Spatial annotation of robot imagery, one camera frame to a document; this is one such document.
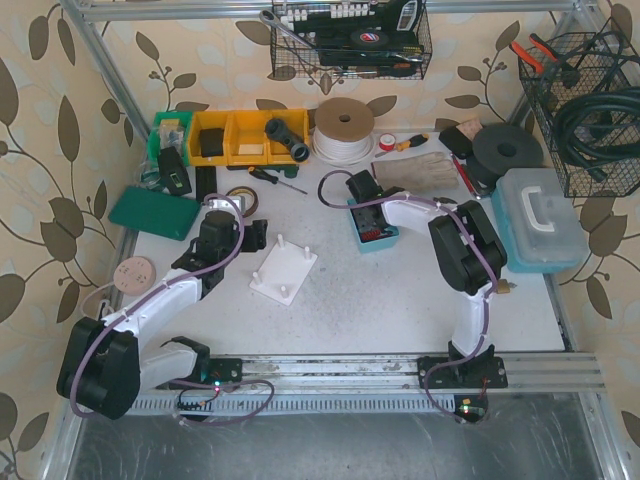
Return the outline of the brown tape roll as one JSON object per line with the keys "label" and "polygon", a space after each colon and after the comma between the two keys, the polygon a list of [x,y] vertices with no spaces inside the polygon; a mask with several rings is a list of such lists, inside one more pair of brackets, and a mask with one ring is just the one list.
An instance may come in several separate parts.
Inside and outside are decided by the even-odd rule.
{"label": "brown tape roll", "polygon": [[241,199],[241,210],[244,218],[248,218],[256,213],[259,208],[259,197],[256,191],[248,186],[237,186],[227,193],[229,197]]}

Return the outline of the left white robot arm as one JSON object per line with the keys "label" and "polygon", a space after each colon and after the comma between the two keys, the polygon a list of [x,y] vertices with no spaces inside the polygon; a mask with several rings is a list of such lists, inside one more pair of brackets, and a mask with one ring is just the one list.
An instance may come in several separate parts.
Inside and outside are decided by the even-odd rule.
{"label": "left white robot arm", "polygon": [[184,336],[146,350],[170,321],[223,280],[232,260],[266,246],[267,220],[247,223],[237,203],[220,194],[208,195],[205,205],[198,235],[155,286],[120,310],[83,317],[72,328],[56,389],[77,416],[115,420],[146,390],[171,384],[218,392],[230,381],[213,372],[208,346]]}

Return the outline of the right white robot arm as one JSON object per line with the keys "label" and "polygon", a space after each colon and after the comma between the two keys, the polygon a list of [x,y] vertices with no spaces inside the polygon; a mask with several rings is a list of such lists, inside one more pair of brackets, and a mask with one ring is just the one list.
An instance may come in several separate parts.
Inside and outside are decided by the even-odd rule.
{"label": "right white robot arm", "polygon": [[[324,196],[327,180],[347,177],[351,204],[336,204]],[[431,367],[477,368],[491,357],[490,302],[506,266],[505,248],[482,205],[470,200],[455,206],[412,194],[400,187],[383,189],[372,174],[334,170],[318,183],[319,201],[333,209],[373,209],[387,225],[408,229],[431,239],[439,271],[445,282],[462,295],[458,323],[449,347],[449,360]]]}

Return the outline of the blue plastic tray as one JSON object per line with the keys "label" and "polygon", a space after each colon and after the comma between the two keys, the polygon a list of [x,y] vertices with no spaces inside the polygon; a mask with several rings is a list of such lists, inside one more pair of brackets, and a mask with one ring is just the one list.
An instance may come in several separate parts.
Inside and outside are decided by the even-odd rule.
{"label": "blue plastic tray", "polygon": [[379,205],[351,209],[350,215],[356,243],[362,254],[388,249],[397,243],[399,230],[385,220]]}

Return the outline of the black ribbed bar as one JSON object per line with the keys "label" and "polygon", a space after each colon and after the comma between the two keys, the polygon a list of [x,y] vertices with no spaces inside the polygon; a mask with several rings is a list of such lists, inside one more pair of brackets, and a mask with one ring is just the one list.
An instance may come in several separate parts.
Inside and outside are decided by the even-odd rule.
{"label": "black ribbed bar", "polygon": [[196,199],[200,203],[202,203],[208,195],[218,191],[217,172],[215,167],[196,167],[195,180]]}

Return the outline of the green plastic case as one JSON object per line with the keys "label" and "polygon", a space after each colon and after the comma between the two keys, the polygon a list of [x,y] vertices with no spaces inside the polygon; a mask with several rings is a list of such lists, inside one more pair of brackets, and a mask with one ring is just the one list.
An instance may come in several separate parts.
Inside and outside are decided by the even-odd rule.
{"label": "green plastic case", "polygon": [[195,199],[129,186],[111,209],[108,219],[131,230],[182,241],[200,209]]}

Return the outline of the black block in bin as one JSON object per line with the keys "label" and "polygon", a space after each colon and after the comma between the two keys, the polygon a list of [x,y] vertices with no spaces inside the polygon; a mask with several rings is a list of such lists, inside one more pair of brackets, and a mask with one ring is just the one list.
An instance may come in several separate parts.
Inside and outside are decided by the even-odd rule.
{"label": "black block in bin", "polygon": [[224,155],[224,130],[222,128],[203,129],[199,133],[199,145],[202,157]]}

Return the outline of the yellow parts bin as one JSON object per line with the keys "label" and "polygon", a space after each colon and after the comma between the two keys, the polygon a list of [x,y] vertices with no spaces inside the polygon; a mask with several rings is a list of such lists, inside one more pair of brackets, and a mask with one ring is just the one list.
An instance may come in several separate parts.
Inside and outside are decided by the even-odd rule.
{"label": "yellow parts bin", "polygon": [[[305,109],[202,111],[192,115],[186,156],[191,166],[246,167],[298,165],[281,143],[270,140],[265,126],[271,119],[282,119],[296,135],[310,144],[309,114]],[[209,130],[221,130],[215,141],[222,154],[213,155],[213,147],[204,145]]]}

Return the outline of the round sanding disc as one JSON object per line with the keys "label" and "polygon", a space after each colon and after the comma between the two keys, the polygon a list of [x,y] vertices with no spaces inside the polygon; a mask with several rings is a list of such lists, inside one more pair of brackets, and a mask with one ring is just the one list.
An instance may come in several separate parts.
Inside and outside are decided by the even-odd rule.
{"label": "round sanding disc", "polygon": [[156,270],[145,257],[134,256],[123,260],[115,269],[113,284],[128,296],[140,296],[155,283]]}

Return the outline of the green parts bin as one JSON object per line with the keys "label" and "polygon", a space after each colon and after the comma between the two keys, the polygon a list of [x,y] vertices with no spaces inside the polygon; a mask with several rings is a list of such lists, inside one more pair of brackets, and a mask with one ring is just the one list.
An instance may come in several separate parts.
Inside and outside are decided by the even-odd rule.
{"label": "green parts bin", "polygon": [[163,149],[173,147],[187,164],[187,139],[193,114],[191,112],[157,112],[147,142],[147,155],[152,163]]}

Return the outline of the black rubber disc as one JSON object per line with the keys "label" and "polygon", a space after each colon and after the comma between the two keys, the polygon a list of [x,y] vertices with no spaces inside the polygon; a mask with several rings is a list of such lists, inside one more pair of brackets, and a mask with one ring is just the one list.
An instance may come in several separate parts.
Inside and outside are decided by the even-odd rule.
{"label": "black rubber disc", "polygon": [[504,123],[482,128],[472,151],[466,160],[471,177],[491,188],[512,168],[539,168],[544,162],[543,149],[532,134]]}

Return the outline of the brass padlock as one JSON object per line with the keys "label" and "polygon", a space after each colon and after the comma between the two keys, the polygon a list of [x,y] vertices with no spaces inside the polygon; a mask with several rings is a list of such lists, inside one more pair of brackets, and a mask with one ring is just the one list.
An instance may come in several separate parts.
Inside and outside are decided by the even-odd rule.
{"label": "brass padlock", "polygon": [[509,282],[506,279],[500,279],[496,287],[497,294],[509,294],[513,289],[517,287],[513,282]]}

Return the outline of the translucent teal storage box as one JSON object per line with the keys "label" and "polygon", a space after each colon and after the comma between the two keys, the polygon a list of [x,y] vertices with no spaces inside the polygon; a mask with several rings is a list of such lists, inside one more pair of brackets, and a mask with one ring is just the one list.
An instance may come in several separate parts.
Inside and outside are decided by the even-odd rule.
{"label": "translucent teal storage box", "polygon": [[507,171],[491,203],[510,271],[553,274],[587,259],[585,234],[554,170]]}

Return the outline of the red handled tool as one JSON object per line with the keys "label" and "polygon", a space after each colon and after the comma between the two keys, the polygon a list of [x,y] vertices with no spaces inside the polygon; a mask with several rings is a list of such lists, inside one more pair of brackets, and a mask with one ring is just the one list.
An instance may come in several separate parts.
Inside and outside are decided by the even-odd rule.
{"label": "red handled tool", "polygon": [[451,154],[451,160],[459,176],[463,180],[463,183],[465,184],[467,190],[473,198],[475,198],[476,200],[480,200],[483,198],[488,198],[491,195],[492,190],[473,179],[469,174],[466,166],[463,165],[454,154]]}

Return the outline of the orange handled pliers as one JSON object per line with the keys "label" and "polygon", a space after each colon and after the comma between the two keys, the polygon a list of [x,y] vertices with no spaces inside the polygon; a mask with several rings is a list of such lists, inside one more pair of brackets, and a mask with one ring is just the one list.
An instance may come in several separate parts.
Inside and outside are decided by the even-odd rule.
{"label": "orange handled pliers", "polygon": [[545,72],[545,62],[555,64],[558,61],[559,54],[545,40],[536,33],[529,35],[531,49],[526,49],[517,41],[509,44],[509,49],[517,55],[517,57],[526,65],[531,67],[535,74],[542,75]]}

